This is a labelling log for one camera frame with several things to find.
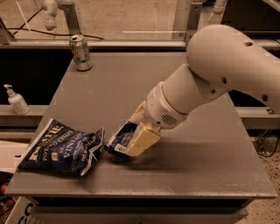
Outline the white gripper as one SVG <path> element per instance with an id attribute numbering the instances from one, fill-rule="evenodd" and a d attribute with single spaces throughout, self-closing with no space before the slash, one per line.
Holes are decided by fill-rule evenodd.
<path id="1" fill-rule="evenodd" d="M 165 99 L 163 82 L 159 82 L 142 101 L 129 121 L 138 124 L 129 141 L 126 154 L 137 157 L 161 137 L 160 130 L 171 130 L 186 120 L 188 114 L 177 112 Z M 151 123 L 142 122 L 146 118 Z"/>

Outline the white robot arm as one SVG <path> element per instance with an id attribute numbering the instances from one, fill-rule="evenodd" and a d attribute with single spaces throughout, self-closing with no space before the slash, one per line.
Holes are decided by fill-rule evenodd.
<path id="1" fill-rule="evenodd" d="M 213 24 L 189 40 L 186 63 L 159 82 L 129 119 L 137 125 L 125 153 L 136 157 L 198 106 L 230 90 L 280 112 L 280 59 L 235 28 Z"/>

